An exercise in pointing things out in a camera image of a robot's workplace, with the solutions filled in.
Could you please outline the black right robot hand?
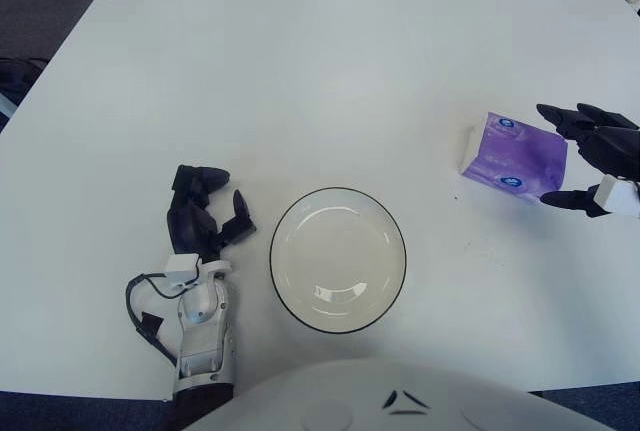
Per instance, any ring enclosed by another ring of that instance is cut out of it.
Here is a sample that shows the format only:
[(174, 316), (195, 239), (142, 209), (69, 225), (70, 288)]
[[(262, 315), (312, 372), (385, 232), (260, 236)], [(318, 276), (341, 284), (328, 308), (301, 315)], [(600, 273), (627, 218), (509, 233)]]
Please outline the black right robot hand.
[(538, 113), (556, 133), (577, 144), (579, 155), (603, 173), (586, 190), (552, 191), (540, 201), (590, 218), (618, 214), (639, 216), (639, 126), (621, 114), (579, 103), (575, 110), (538, 104)]

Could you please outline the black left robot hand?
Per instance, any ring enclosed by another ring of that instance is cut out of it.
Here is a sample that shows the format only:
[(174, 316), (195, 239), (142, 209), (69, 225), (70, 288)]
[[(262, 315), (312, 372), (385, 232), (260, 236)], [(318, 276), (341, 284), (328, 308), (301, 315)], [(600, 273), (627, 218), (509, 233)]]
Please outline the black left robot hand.
[(197, 254), (204, 263), (219, 260), (222, 250), (256, 231), (239, 190), (233, 194), (234, 216), (221, 227), (207, 211), (210, 195), (228, 184), (230, 173), (220, 168), (180, 165), (171, 189), (167, 226), (175, 254)]

